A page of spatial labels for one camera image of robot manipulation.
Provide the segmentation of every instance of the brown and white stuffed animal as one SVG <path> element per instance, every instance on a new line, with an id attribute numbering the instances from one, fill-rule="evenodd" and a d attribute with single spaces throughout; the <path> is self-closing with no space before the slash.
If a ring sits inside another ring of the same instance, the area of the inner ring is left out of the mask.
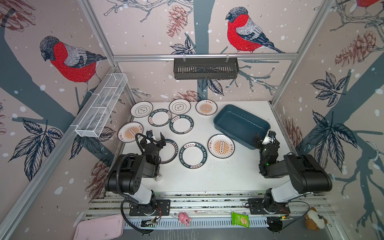
<path id="1" fill-rule="evenodd" d="M 305 214 L 305 225 L 311 230 L 319 230 L 325 228 L 325 225 L 328 224 L 328 221 L 323 217 L 317 214 L 317 211 L 314 207 L 311 207 L 307 214 Z"/>

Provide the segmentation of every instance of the orange sunburst pattern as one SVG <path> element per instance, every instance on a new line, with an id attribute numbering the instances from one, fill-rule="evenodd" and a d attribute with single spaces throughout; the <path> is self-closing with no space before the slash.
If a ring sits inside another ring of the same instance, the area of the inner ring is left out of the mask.
<path id="1" fill-rule="evenodd" d="M 125 130 L 124 136 L 127 139 L 133 139 L 135 138 L 136 133 L 139 133 L 140 129 L 138 127 L 129 127 L 127 130 Z"/>
<path id="2" fill-rule="evenodd" d="M 214 109 L 213 107 L 212 107 L 212 105 L 210 105 L 210 104 L 207 104 L 207 103 L 204 103 L 204 104 L 201 104 L 201 106 L 200 106 L 200 111 L 202 112 L 202 113 L 210 113 L 210 112 L 212 112 L 212 110 Z"/>
<path id="3" fill-rule="evenodd" d="M 214 150 L 220 155 L 226 155 L 230 150 L 229 143 L 224 140 L 218 140 L 214 143 Z"/>

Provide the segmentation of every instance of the white table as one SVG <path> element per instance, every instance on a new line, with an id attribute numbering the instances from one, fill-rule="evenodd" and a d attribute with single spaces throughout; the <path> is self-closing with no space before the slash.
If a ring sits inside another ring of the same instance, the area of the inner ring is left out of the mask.
<path id="1" fill-rule="evenodd" d="M 226 159 L 214 157 L 208 150 L 207 142 L 215 134 L 221 133 L 214 127 L 213 119 L 220 110 L 227 104 L 242 108 L 269 122 L 271 130 L 276 132 L 276 138 L 280 142 L 277 160 L 283 160 L 283 155 L 290 152 L 287 142 L 278 126 L 278 123 L 269 107 L 267 101 L 236 101 L 236 102 L 216 102 L 218 110 L 211 116 L 199 114 L 195 105 L 191 103 L 191 109 L 186 115 L 194 121 L 193 129 L 186 134 L 178 135 L 169 129 L 169 124 L 163 127 L 151 126 L 148 116 L 135 118 L 144 127 L 144 134 L 152 129 L 156 139 L 160 139 L 160 132 L 165 138 L 174 140 L 179 150 L 188 142 L 201 143 L 208 152 L 206 163 L 197 169 L 184 167 L 179 156 L 167 164 L 160 165 L 162 179 L 156 182 L 152 178 L 142 178 L 142 184 L 155 192 L 166 192 L 168 194 L 218 194 L 218 193 L 247 193 L 265 191 L 268 188 L 279 186 L 289 180 L 288 176 L 278 179 L 265 179 L 259 173 L 259 150 L 250 150 L 240 143 L 234 141 L 235 152 Z M 169 103 L 152 103 L 153 110 L 159 108 L 168 109 Z M 136 142 L 127 143 L 124 146 L 123 154 L 140 153 Z"/>

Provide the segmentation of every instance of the plate with black rim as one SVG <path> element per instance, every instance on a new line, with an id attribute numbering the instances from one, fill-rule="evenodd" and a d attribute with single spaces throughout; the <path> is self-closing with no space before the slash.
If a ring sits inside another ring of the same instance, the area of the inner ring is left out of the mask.
<path id="1" fill-rule="evenodd" d="M 150 102 L 138 102 L 131 108 L 131 114 L 135 118 L 143 118 L 150 114 L 153 110 L 153 105 Z"/>
<path id="2" fill-rule="evenodd" d="M 118 131 L 118 139 L 120 142 L 128 143 L 135 141 L 137 133 L 143 133 L 143 125 L 139 122 L 129 122 L 122 126 Z"/>
<path id="3" fill-rule="evenodd" d="M 172 118 L 172 113 L 165 108 L 156 109 L 148 117 L 148 122 L 154 127 L 167 125 Z"/>
<path id="4" fill-rule="evenodd" d="M 217 111 L 217 105 L 209 99 L 201 100 L 196 103 L 196 111 L 201 115 L 209 116 Z"/>
<path id="5" fill-rule="evenodd" d="M 176 142 L 173 141 L 172 139 L 166 138 L 166 145 L 159 152 L 160 159 L 161 159 L 160 163 L 166 164 L 171 162 L 173 159 L 176 158 L 178 153 L 179 153 L 179 147 L 177 146 Z"/>
<path id="6" fill-rule="evenodd" d="M 213 135 L 207 146 L 209 152 L 218 158 L 230 157 L 235 152 L 235 143 L 224 134 Z"/>
<path id="7" fill-rule="evenodd" d="M 196 169 L 204 165 L 207 156 L 207 150 L 202 144 L 189 142 L 180 149 L 179 160 L 184 167 Z"/>
<path id="8" fill-rule="evenodd" d="M 192 118 L 188 115 L 178 115 L 172 118 L 169 128 L 176 134 L 185 134 L 190 132 L 194 126 Z"/>
<path id="9" fill-rule="evenodd" d="M 191 103 L 185 99 L 176 99 L 169 104 L 169 110 L 176 115 L 185 114 L 191 109 Z"/>

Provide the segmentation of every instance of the gray floor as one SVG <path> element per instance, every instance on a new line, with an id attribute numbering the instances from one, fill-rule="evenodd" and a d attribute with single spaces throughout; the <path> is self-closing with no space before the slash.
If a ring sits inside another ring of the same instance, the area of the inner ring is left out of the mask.
<path id="1" fill-rule="evenodd" d="M 266 228 L 210 228 L 187 230 L 156 230 L 150 236 L 142 236 L 135 230 L 125 230 L 117 240 L 332 240 L 328 230 L 309 230 L 305 226 L 305 219 L 301 218 L 291 224 L 280 234 L 272 234 Z"/>

